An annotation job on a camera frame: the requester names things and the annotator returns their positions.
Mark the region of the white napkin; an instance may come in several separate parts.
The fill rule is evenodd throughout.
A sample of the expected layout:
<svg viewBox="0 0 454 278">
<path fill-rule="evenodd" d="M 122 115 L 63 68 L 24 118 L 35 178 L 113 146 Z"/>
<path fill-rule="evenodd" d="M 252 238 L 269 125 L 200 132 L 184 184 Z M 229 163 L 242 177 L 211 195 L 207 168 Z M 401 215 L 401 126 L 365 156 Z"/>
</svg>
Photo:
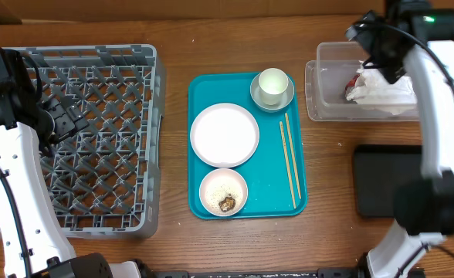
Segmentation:
<svg viewBox="0 0 454 278">
<path fill-rule="evenodd" d="M 360 77 L 348 101 L 393 115 L 415 108 L 417 98 L 409 76 L 402 76 L 397 82 L 390 84 L 378 69 L 365 69 L 361 66 L 357 73 Z"/>
</svg>

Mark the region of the red snack wrapper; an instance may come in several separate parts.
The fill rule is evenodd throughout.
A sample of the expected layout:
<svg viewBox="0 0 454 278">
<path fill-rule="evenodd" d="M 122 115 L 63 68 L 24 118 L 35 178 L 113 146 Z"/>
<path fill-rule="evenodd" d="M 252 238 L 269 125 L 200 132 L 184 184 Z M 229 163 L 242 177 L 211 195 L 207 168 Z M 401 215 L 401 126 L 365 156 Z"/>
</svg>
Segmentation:
<svg viewBox="0 0 454 278">
<path fill-rule="evenodd" d="M 357 79 L 359 77 L 360 77 L 359 73 L 354 75 L 354 77 L 347 83 L 346 87 L 344 88 L 344 95 L 345 95 L 346 100 L 350 100 L 351 99 L 350 98 L 351 92 L 355 88 Z"/>
</svg>

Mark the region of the white cup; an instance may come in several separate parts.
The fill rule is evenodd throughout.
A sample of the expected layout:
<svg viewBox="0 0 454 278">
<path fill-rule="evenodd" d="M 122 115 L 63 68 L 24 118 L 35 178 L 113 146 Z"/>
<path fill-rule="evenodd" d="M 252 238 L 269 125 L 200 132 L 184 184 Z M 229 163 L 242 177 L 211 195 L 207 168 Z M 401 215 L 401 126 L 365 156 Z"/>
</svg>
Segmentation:
<svg viewBox="0 0 454 278">
<path fill-rule="evenodd" d="M 267 105 L 279 103 L 288 86 L 288 77 L 281 69 L 265 69 L 259 75 L 261 99 Z"/>
</svg>

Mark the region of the large white plate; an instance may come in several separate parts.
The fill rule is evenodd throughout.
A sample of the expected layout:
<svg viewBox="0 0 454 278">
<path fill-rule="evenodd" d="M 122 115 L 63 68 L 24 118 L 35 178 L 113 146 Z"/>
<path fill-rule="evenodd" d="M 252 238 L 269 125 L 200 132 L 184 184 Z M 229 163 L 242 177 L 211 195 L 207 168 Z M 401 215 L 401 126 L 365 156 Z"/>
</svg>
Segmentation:
<svg viewBox="0 0 454 278">
<path fill-rule="evenodd" d="M 217 103 L 193 120 L 189 139 L 201 161 L 216 168 L 234 168 L 254 155 L 260 133 L 254 116 L 246 108 Z"/>
</svg>

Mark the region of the brown food scrap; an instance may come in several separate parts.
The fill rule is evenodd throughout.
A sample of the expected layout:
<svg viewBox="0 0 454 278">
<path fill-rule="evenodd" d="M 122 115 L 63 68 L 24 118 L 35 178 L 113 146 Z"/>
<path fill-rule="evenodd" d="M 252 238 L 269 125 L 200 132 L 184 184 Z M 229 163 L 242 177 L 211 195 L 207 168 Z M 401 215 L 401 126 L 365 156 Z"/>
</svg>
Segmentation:
<svg viewBox="0 0 454 278">
<path fill-rule="evenodd" d="M 228 194 L 219 202 L 219 209 L 221 212 L 230 212 L 235 208 L 236 200 L 232 195 Z"/>
</svg>

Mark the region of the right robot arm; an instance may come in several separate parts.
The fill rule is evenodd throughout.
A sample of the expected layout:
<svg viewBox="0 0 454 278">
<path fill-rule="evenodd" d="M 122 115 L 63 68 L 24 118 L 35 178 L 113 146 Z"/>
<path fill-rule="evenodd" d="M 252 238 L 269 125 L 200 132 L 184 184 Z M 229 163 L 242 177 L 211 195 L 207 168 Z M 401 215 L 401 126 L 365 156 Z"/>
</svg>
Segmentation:
<svg viewBox="0 0 454 278">
<path fill-rule="evenodd" d="M 422 179 L 395 193 L 395 220 L 352 268 L 324 277 L 421 277 L 417 262 L 454 235 L 454 9 L 427 1 L 387 1 L 346 32 L 367 53 L 367 69 L 389 83 L 409 76 L 422 132 Z"/>
</svg>

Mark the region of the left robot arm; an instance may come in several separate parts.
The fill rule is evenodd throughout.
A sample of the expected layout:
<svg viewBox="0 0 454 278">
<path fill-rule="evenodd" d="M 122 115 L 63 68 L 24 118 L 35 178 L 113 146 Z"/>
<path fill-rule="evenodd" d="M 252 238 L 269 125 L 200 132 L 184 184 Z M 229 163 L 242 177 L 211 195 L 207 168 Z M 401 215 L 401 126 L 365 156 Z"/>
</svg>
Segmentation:
<svg viewBox="0 0 454 278">
<path fill-rule="evenodd" d="M 88 127 L 71 97 L 44 100 L 35 61 L 0 48 L 0 231 L 7 277 L 110 277 L 99 253 L 77 256 L 41 169 L 53 145 Z"/>
</svg>

